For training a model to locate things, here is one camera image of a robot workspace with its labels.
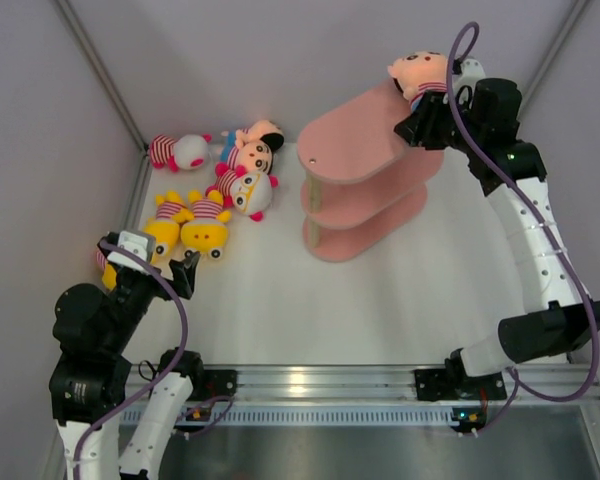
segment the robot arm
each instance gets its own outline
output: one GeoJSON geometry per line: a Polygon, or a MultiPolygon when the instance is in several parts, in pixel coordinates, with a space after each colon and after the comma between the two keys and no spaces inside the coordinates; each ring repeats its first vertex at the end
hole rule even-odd
{"type": "MultiPolygon", "coordinates": [[[[546,169],[531,143],[517,139],[522,95],[516,84],[483,78],[475,59],[454,63],[460,114],[472,138],[542,210],[558,242],[560,234],[548,200],[546,169]]],[[[496,374],[506,367],[549,355],[572,352],[589,341],[584,305],[543,231],[520,198],[464,141],[445,92],[426,92],[417,109],[395,126],[410,146],[452,147],[469,158],[469,170],[500,219],[523,287],[525,315],[503,319],[497,332],[453,352],[447,361],[455,378],[496,374]]],[[[600,301],[592,302],[600,329],[600,301]]]]}
{"type": "MultiPolygon", "coordinates": [[[[148,261],[153,237],[140,232],[109,234],[109,243],[134,252],[148,261]]],[[[199,256],[186,263],[171,261],[173,280],[167,280],[183,298],[193,295],[199,256]]],[[[65,447],[67,478],[74,480],[74,456],[83,434],[125,399],[131,364],[122,356],[138,323],[153,298],[170,299],[156,279],[127,257],[111,254],[116,268],[116,287],[108,295],[95,285],[79,284],[64,292],[56,303],[54,337],[62,356],[49,382],[53,417],[65,447]]],[[[175,356],[163,355],[161,370],[175,356]]],[[[78,462],[81,480],[113,478],[156,480],[158,468],[180,409],[202,383],[202,361],[184,352],[176,367],[158,384],[149,408],[127,451],[118,460],[119,416],[106,421],[87,437],[78,462]]]]}

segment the pink shelf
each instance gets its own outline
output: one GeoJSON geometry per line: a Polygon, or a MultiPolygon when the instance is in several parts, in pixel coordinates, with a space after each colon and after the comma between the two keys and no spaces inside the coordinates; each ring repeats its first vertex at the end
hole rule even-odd
{"type": "Polygon", "coordinates": [[[348,230],[331,230],[320,227],[320,242],[315,248],[309,246],[309,220],[305,220],[302,226],[305,245],[313,255],[321,260],[328,262],[350,260],[415,217],[422,211],[426,202],[427,187],[421,185],[357,227],[348,230]]]}
{"type": "Polygon", "coordinates": [[[298,137],[300,163],[324,182],[366,180],[409,150],[393,132],[409,113],[408,103],[388,79],[309,123],[298,137]]]}
{"type": "Polygon", "coordinates": [[[309,211],[309,189],[305,182],[301,191],[302,208],[322,227],[353,228],[433,177],[442,166],[442,158],[442,151],[409,149],[403,158],[361,183],[323,183],[319,212],[309,211]]]}

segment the stuffed doll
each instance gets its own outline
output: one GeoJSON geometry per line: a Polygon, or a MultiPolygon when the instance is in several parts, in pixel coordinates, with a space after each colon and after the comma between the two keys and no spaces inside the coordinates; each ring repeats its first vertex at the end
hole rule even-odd
{"type": "Polygon", "coordinates": [[[446,92],[447,57],[435,52],[415,52],[398,58],[387,71],[414,112],[427,90],[446,92]]]}
{"type": "MultiPolygon", "coordinates": [[[[147,220],[143,232],[155,238],[151,263],[166,258],[180,239],[180,225],[193,218],[184,200],[174,191],[156,195],[156,214],[147,220]]],[[[116,285],[116,270],[109,264],[100,249],[96,250],[96,263],[103,271],[102,283],[108,290],[116,285]]]]}
{"type": "Polygon", "coordinates": [[[282,131],[269,122],[261,120],[249,128],[223,132],[226,144],[220,153],[220,161],[235,170],[243,166],[247,172],[271,173],[276,151],[282,147],[282,131]]]}
{"type": "Polygon", "coordinates": [[[224,163],[216,165],[216,183],[207,189],[207,195],[217,190],[224,196],[224,206],[234,206],[240,213],[259,222],[264,218],[264,210],[273,198],[273,189],[278,179],[263,172],[247,173],[238,166],[232,170],[224,163]]]}
{"type": "Polygon", "coordinates": [[[189,207],[193,218],[182,226],[180,239],[185,246],[185,257],[195,252],[219,260],[229,238],[229,229],[225,225],[231,219],[231,212],[224,210],[224,198],[213,190],[203,197],[200,192],[189,192],[189,207]]]}
{"type": "Polygon", "coordinates": [[[209,162],[210,141],[211,135],[185,135],[179,140],[158,135],[149,145],[149,158],[154,168],[193,170],[209,162]]]}

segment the black bracket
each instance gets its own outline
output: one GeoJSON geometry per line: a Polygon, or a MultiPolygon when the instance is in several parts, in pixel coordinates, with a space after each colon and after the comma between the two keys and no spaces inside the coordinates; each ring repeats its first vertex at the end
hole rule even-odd
{"type": "MultiPolygon", "coordinates": [[[[164,370],[175,354],[175,348],[165,352],[160,357],[158,371],[164,370]]],[[[189,397],[190,401],[202,402],[218,395],[231,397],[238,389],[236,370],[205,370],[202,357],[197,352],[185,351],[173,371],[191,379],[193,393],[189,397]]]]}
{"type": "Polygon", "coordinates": [[[205,370],[202,385],[194,390],[189,400],[202,402],[218,395],[232,397],[238,390],[236,370],[205,370]]]}
{"type": "Polygon", "coordinates": [[[440,400],[505,400],[507,391],[501,373],[468,377],[462,366],[460,351],[445,360],[445,368],[421,369],[414,372],[416,393],[422,402],[440,400]]]}

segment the pink oval platform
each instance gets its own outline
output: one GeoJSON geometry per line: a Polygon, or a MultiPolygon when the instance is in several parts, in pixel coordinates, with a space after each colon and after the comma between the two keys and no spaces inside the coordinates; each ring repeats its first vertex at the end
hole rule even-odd
{"type": "Polygon", "coordinates": [[[309,209],[309,187],[302,185],[302,208],[307,217],[334,230],[356,227],[433,177],[442,166],[442,151],[409,149],[392,165],[360,183],[321,185],[321,208],[309,209]]]}
{"type": "Polygon", "coordinates": [[[300,163],[324,182],[361,182],[410,148],[393,132],[409,114],[409,104],[388,79],[309,123],[298,137],[300,163]]]}
{"type": "Polygon", "coordinates": [[[420,185],[390,207],[357,227],[347,230],[320,228],[320,242],[311,247],[309,243],[309,219],[304,221],[302,236],[309,251],[327,262],[344,262],[382,240],[392,231],[405,224],[422,211],[427,203],[427,187],[420,185]]]}

